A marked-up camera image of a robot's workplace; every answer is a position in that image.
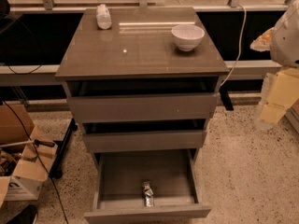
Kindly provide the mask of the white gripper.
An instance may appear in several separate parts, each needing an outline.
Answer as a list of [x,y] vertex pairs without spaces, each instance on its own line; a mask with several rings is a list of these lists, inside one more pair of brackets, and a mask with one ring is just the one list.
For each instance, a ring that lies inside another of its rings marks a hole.
[[[255,51],[271,49],[274,28],[257,37],[250,48]],[[299,99],[299,70],[285,68],[275,74],[267,73],[262,85],[261,101],[258,103],[254,124],[262,131],[272,129]]]

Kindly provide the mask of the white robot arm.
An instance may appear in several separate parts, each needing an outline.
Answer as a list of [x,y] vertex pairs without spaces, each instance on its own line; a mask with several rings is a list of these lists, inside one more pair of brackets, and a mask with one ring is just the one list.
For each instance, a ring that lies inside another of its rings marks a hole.
[[299,99],[299,0],[295,0],[274,27],[255,39],[250,48],[270,51],[271,60],[282,66],[263,80],[261,101],[254,123],[260,130],[273,128]]

